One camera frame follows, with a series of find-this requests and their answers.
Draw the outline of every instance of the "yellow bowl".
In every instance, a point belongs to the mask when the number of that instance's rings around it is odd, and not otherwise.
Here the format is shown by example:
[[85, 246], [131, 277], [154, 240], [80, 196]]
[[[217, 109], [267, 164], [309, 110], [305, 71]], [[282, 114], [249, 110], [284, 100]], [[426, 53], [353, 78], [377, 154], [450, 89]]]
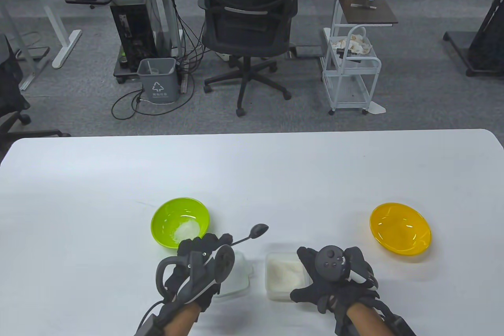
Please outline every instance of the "yellow bowl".
[[369, 227], [382, 246], [399, 255], [419, 255], [432, 240], [429, 224], [423, 216], [401, 203], [378, 206], [369, 218]]

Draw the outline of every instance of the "forearm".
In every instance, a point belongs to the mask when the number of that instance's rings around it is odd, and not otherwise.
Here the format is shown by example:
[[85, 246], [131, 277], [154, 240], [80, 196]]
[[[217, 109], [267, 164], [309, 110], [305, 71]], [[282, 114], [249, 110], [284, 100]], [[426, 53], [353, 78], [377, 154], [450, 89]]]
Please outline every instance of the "forearm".
[[376, 311], [362, 303], [352, 305], [347, 311], [347, 316], [360, 336], [394, 336]]
[[201, 307], [197, 303], [188, 304], [164, 327], [164, 336], [187, 336], [200, 312]]

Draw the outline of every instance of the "plastic container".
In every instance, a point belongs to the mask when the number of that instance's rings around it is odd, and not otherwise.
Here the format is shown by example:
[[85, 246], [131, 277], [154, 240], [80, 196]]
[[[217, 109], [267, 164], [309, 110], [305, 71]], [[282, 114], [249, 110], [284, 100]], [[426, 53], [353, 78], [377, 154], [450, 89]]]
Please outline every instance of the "plastic container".
[[311, 280], [295, 253], [272, 252], [266, 256], [266, 293], [270, 300], [290, 301], [290, 292]]
[[234, 265], [228, 278], [221, 284], [220, 293], [216, 297], [225, 297], [248, 288], [250, 284], [249, 276], [254, 272], [252, 264], [245, 260], [241, 252], [234, 252]]
[[178, 100], [180, 87], [175, 66], [173, 58], [150, 58], [140, 62], [137, 75], [150, 102], [169, 104]]

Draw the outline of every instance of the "chair base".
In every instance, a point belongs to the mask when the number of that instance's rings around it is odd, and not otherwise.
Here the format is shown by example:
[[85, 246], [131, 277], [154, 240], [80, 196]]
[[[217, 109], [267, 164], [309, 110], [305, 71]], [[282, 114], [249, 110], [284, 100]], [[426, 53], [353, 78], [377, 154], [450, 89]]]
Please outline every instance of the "chair base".
[[292, 98], [290, 92], [283, 86], [277, 84], [276, 82], [258, 73], [259, 71], [265, 68], [269, 68], [270, 72], [276, 72], [278, 69], [276, 61], [268, 60], [259, 64], [254, 64], [252, 66], [250, 65], [250, 56], [244, 56], [243, 63], [241, 63], [241, 61], [238, 60], [239, 58], [240, 58], [239, 56], [233, 56], [233, 55], [229, 57], [228, 64], [231, 68], [237, 67], [238, 69], [236, 71], [225, 73], [219, 76], [214, 76], [205, 80], [205, 86], [203, 87], [205, 93], [210, 93], [211, 91], [213, 91], [210, 84], [214, 82], [222, 82], [224, 80], [241, 78], [240, 94], [238, 95], [238, 102], [236, 106], [237, 107], [236, 115], [238, 117], [243, 117], [245, 115], [245, 110], [241, 106], [241, 103], [243, 102], [243, 95], [245, 94], [245, 88], [248, 82], [250, 82], [250, 80], [256, 80], [256, 82], [261, 82], [262, 84], [266, 84], [267, 86], [276, 89], [277, 91], [281, 91], [283, 93], [283, 97], [285, 100], [290, 100]]
[[9, 130], [12, 128], [12, 126], [14, 126], [14, 123], [17, 120], [19, 120], [23, 125], [27, 125], [31, 122], [31, 119], [27, 114], [21, 114], [19, 111], [16, 111], [8, 118], [8, 120], [0, 125], [0, 157], [7, 153], [9, 146], [16, 140], [23, 138], [42, 138], [45, 136], [71, 136], [70, 134], [61, 132], [59, 130], [9, 132]]

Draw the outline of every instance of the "recycling symbol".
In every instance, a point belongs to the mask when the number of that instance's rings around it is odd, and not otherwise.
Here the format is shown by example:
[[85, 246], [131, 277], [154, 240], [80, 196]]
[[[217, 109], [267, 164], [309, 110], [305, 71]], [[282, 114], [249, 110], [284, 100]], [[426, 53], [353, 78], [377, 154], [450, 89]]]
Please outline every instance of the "recycling symbol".
[[161, 84], [159, 84], [158, 82], [155, 82], [154, 85], [152, 86], [152, 90], [159, 93], [160, 91], [164, 91], [164, 88]]

